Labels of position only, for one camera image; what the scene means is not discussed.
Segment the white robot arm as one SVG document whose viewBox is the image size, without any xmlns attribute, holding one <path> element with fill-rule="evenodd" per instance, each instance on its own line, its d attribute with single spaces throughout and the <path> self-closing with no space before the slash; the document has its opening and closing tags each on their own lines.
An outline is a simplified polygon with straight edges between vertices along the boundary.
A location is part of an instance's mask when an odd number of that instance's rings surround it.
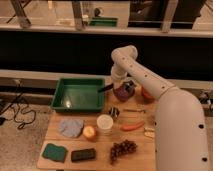
<svg viewBox="0 0 213 171">
<path fill-rule="evenodd" d="M 180 89 L 136 61 L 129 45 L 111 53 L 111 78 L 120 82 L 130 74 L 156 100 L 156 171 L 210 171 L 204 110 L 190 92 Z"/>
</svg>

